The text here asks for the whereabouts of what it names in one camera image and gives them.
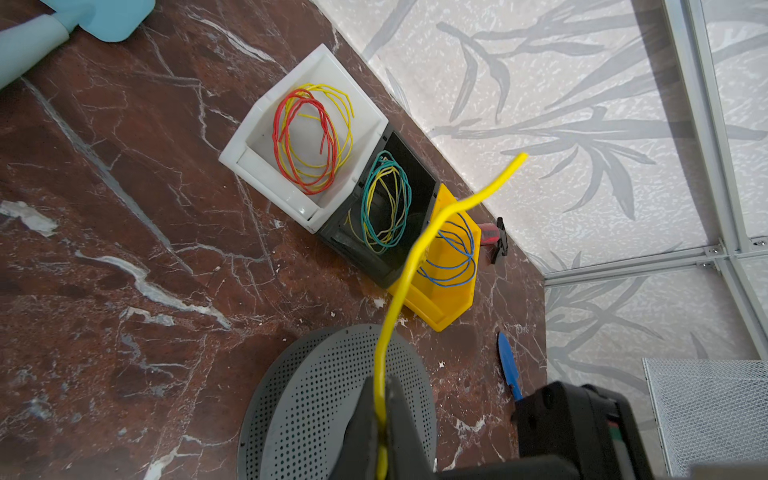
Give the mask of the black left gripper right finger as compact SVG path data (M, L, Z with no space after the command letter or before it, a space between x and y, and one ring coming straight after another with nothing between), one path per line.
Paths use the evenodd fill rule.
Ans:
M390 377L386 386L386 479L433 479L400 382Z

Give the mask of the grey perforated spool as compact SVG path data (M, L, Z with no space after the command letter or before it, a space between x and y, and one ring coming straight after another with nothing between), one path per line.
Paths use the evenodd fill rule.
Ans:
M377 324L315 330L269 367L243 420L240 479L326 479L364 382L373 372Z

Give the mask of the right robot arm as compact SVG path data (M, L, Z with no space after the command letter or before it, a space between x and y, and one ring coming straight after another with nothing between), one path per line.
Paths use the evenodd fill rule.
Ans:
M437 479L654 479L629 401L594 385L552 382L515 403L519 457Z

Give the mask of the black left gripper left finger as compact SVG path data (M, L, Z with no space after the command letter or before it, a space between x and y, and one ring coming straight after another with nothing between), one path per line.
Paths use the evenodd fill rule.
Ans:
M373 378L363 383L353 415L345 430L339 457L330 480L373 480L378 462L379 425L374 406Z

